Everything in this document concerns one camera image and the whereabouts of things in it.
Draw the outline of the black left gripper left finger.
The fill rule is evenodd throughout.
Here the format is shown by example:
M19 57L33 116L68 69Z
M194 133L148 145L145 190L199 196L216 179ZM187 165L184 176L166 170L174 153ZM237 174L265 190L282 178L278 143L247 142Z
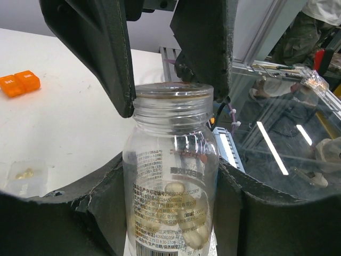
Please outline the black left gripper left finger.
M122 156L44 197L1 193L1 255L123 255Z

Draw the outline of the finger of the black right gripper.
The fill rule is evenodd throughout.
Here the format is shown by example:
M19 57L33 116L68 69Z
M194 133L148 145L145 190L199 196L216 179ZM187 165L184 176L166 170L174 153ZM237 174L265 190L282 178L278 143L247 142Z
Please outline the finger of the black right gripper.
M124 1L39 1L53 34L98 79L123 118L136 97Z
M175 72L184 82L211 85L214 100L229 95L238 1L179 1L170 28L181 48Z

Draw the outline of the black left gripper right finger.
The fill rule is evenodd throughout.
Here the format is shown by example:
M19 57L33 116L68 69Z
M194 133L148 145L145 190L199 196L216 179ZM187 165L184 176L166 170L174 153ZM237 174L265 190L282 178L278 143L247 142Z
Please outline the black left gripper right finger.
M218 255L340 255L340 195L308 201L220 159L213 225Z

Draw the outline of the clear pill organizer box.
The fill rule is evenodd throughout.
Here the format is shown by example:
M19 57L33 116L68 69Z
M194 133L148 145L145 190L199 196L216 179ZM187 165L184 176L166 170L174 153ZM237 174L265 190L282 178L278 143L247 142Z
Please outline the clear pill organizer box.
M48 167L43 160L12 163L4 190L11 195L30 198L47 193Z

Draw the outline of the orange pill organizer box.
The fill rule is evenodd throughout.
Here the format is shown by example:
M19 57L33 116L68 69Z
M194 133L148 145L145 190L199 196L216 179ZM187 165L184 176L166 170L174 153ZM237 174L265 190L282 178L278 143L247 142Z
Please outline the orange pill organizer box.
M40 89L40 79L30 70L1 77L1 91L14 98Z

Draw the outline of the clear glass pill vial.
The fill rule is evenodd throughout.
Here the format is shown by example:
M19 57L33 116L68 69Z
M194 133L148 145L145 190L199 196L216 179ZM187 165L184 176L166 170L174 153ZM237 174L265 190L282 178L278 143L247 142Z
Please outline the clear glass pill vial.
M122 152L131 255L207 255L219 164L208 121L214 89L192 83L136 88L136 126Z

